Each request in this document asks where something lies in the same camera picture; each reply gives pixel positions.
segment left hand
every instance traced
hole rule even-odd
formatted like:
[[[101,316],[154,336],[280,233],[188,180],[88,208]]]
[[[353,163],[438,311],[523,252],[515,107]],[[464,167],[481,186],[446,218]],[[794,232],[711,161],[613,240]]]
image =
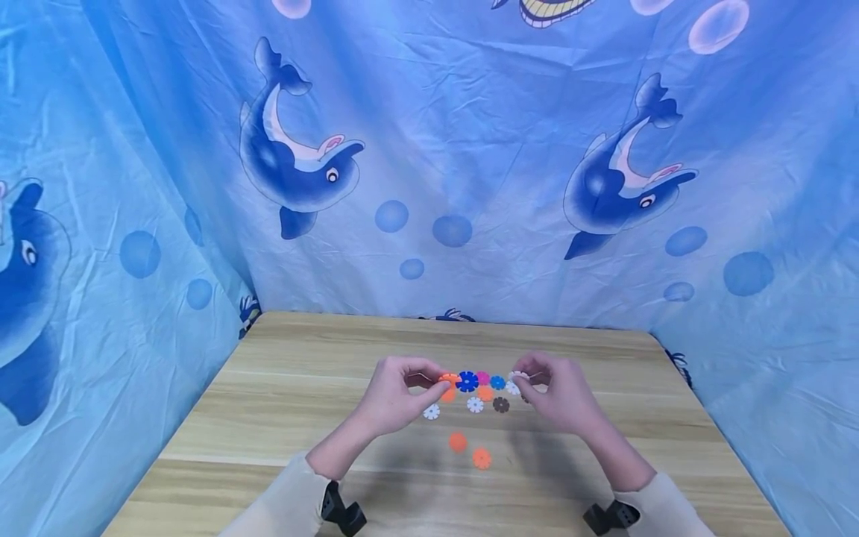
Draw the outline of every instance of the left hand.
[[[387,357],[376,364],[367,391],[352,417],[373,436],[403,429],[450,389],[450,382],[438,382],[446,371],[426,358]],[[410,387],[425,387],[412,394]]]

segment black object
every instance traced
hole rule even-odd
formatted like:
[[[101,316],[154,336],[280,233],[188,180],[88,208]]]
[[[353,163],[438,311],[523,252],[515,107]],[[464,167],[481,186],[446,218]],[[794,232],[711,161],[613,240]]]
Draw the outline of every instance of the black object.
[[[641,513],[636,508],[615,500],[608,506],[607,510],[603,510],[595,503],[582,518],[597,534],[597,537],[601,537],[615,528],[627,529],[638,522],[641,517]]]
[[[332,481],[325,488],[322,520],[337,524],[346,537],[355,537],[355,534],[367,524],[367,518],[357,502],[353,502],[348,508],[345,506],[340,497],[340,485],[337,481]]]

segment pink bubble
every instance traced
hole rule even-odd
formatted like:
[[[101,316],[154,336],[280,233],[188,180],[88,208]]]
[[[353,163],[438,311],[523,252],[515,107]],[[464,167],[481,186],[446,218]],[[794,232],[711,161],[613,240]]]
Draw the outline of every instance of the pink bubble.
[[[748,21],[746,0],[722,0],[692,25],[689,48],[697,54],[715,54],[737,39]]]
[[[301,19],[310,13],[311,0],[271,0],[275,9],[288,19]]]
[[[656,15],[667,8],[674,0],[630,0],[632,8],[639,15]]]

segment table surface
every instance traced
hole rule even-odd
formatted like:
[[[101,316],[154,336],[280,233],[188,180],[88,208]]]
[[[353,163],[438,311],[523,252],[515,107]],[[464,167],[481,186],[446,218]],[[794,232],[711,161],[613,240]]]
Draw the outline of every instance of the table surface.
[[[542,326],[268,313],[227,361],[105,532],[211,537],[244,510],[294,453],[309,449],[360,400],[381,357],[424,356],[454,371],[505,375],[539,349],[580,360],[608,416],[669,473],[721,537],[789,535],[691,390],[648,334]],[[473,414],[467,396],[441,416],[385,436],[343,483],[369,523],[362,537],[576,537],[582,513],[611,492],[577,438],[551,432],[531,406]],[[469,442],[448,446],[453,432]],[[492,466],[472,464],[477,447]],[[339,535],[326,524],[321,535]]]

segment sleeve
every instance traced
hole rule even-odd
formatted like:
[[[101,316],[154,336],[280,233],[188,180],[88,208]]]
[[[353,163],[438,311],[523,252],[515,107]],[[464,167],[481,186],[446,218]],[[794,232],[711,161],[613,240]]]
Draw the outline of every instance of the sleeve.
[[[657,473],[638,492],[615,492],[614,497],[641,514],[627,529],[630,537],[715,537],[665,473]]]
[[[306,452],[289,462],[268,489],[219,537],[314,537],[330,480],[308,465]]]

